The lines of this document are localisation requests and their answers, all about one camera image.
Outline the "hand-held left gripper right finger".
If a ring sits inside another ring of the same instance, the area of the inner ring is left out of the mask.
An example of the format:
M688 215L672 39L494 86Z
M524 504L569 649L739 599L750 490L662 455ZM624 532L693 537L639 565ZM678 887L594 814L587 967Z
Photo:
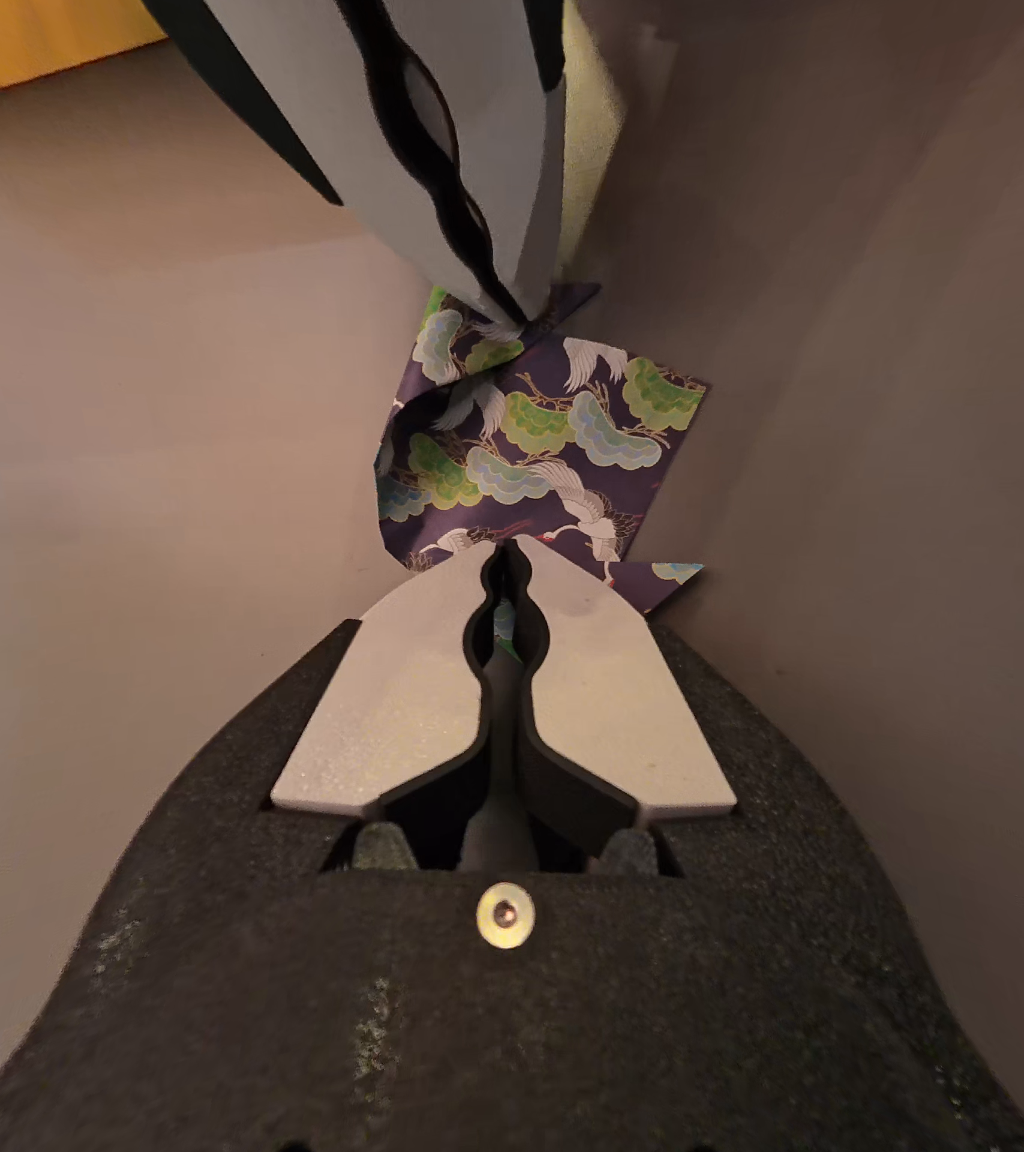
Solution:
M640 612L531 536L509 545L509 599L528 814L585 857L622 829L731 814L731 785Z

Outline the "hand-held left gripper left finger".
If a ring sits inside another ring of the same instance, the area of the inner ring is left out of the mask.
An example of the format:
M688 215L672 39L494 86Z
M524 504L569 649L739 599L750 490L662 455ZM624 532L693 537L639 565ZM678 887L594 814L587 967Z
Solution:
M458 867L490 794L492 623L503 547L410 577L352 631L271 789L276 809L404 832L418 866Z

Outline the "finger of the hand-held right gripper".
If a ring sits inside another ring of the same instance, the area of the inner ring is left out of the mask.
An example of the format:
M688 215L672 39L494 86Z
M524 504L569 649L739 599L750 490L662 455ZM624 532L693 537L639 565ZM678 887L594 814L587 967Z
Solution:
M384 2L208 2L359 223L490 319L522 323L437 81Z
M404 81L453 141L500 288L533 323L572 270L624 119L577 2L401 1L386 12L419 65Z

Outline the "crane and cloud patterned paper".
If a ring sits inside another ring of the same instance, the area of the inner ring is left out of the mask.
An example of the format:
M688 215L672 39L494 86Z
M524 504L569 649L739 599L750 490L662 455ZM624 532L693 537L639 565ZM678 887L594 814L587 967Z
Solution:
M376 457L380 536L409 571L526 535L642 614L701 573L628 552L710 387L560 333L597 289L555 287L523 327L431 291Z

